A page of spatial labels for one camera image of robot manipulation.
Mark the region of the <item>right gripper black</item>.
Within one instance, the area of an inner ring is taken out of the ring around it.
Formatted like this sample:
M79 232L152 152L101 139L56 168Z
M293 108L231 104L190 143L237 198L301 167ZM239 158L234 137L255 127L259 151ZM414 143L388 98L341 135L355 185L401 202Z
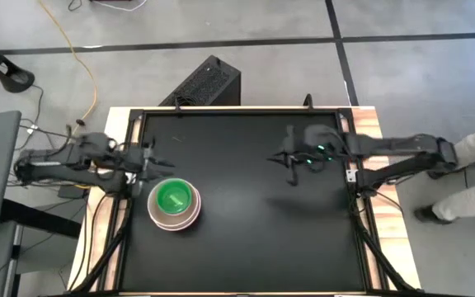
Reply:
M296 167L324 163L342 155L343 140L340 135L327 125L307 125L297 131L293 125L286 127L285 150L276 153L283 158L267 158L267 161L284 163L289 170L287 182L291 186L299 184Z

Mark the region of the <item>black computer tower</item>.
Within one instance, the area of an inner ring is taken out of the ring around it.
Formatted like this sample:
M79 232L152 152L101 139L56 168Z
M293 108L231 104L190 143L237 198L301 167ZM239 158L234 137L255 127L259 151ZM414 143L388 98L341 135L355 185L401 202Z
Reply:
M210 55L159 106L240 106L242 73Z

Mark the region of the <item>black floor stand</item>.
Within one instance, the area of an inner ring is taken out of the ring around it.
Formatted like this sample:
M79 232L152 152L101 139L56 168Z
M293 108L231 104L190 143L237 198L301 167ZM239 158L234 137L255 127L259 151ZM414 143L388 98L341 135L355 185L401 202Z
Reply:
M33 85L35 75L18 67L0 53L0 81L8 92L24 92Z

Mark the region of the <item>wooden table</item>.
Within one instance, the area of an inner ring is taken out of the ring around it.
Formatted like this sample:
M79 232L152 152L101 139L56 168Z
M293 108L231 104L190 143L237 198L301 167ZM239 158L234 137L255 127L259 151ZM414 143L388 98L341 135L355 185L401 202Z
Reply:
M341 117L341 126L344 130L360 132L371 137L382 136L379 126L377 111L373 106L336 106L336 111L344 111ZM170 106L163 107L111 107L106 119L104 132L116 140L122 142L129 140L136 142L142 135L142 117L129 117L138 111L172 111ZM125 216L125 203L117 205L111 198L103 198L104 192L98 188L92 188L87 199L84 221L78 239L70 276L66 288L76 288L87 276L89 266L96 264L101 254L106 249L107 232L109 229L117 231L120 223L114 218L115 215ZM417 275L404 215L398 207L399 199L395 186L382 186L379 194L375 196L361 213L363 225L366 228L375 227L370 234L376 237L384 256L390 261L394 269L410 285L419 288L420 281Z

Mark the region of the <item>person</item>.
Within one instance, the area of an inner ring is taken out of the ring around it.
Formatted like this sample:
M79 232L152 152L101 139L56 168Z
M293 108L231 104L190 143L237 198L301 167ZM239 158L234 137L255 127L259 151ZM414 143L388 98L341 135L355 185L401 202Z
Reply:
M475 133L462 138L454 145L458 160L457 169L475 164ZM414 216L421 222L451 224L457 219L475 217L475 186L454 193L432 205L414 210Z

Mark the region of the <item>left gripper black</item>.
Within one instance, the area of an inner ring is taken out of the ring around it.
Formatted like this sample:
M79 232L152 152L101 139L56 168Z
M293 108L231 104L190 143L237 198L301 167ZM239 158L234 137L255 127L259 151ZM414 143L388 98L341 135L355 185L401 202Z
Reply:
M130 161L130 171L126 174L127 196L137 196L140 193L139 175L144 176L148 168L150 157L153 155L154 140L151 142L144 142L141 146L136 143L129 143L126 151L128 153L128 160ZM153 164L163 167L175 167L175 165L163 158L153 158ZM152 170L152 179L166 177L167 172Z

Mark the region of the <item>small green bowl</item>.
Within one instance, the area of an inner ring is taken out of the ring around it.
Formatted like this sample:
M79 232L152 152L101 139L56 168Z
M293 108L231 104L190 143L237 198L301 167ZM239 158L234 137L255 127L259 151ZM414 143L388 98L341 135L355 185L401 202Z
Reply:
M156 186L158 208L167 215L180 215L190 208L192 190L182 179L167 179Z

